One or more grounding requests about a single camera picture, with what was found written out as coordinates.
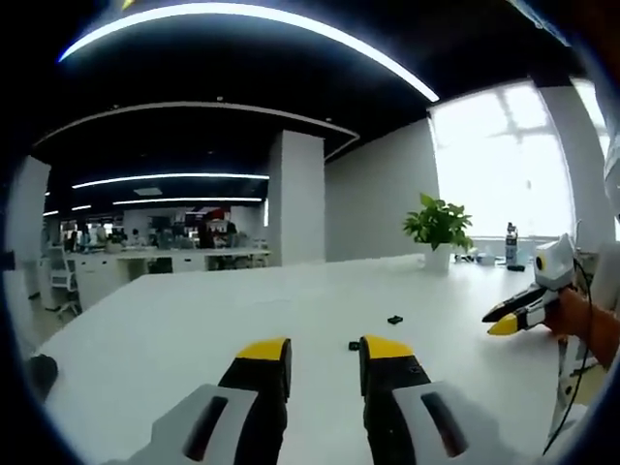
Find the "person's right hand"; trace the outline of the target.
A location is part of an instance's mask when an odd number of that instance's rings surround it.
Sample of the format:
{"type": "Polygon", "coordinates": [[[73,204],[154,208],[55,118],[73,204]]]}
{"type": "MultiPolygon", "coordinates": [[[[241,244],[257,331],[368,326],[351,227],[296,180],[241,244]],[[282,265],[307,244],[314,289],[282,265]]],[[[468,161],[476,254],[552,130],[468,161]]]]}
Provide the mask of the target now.
{"type": "Polygon", "coordinates": [[[589,301],[572,289],[563,289],[558,294],[558,299],[547,306],[543,324],[556,335],[575,336],[585,340],[588,336],[589,319],[589,301]]]}

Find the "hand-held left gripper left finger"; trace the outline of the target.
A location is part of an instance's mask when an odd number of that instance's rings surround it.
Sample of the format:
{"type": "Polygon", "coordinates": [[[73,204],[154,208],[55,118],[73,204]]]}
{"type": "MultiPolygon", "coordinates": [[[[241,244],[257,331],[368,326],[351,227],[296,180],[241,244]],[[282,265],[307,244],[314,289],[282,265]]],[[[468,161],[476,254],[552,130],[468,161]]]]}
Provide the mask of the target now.
{"type": "Polygon", "coordinates": [[[292,345],[242,349],[216,385],[202,385],[155,420],[125,464],[275,464],[287,428],[292,345]]]}

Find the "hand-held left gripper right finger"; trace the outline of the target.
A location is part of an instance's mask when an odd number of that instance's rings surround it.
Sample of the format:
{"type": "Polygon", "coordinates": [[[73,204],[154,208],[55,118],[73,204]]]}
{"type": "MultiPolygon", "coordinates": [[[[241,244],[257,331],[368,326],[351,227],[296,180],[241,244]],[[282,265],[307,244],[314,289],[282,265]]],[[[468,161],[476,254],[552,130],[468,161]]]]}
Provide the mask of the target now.
{"type": "Polygon", "coordinates": [[[363,425],[375,464],[528,464],[497,420],[457,388],[434,382],[411,347],[358,341],[363,425]]]}

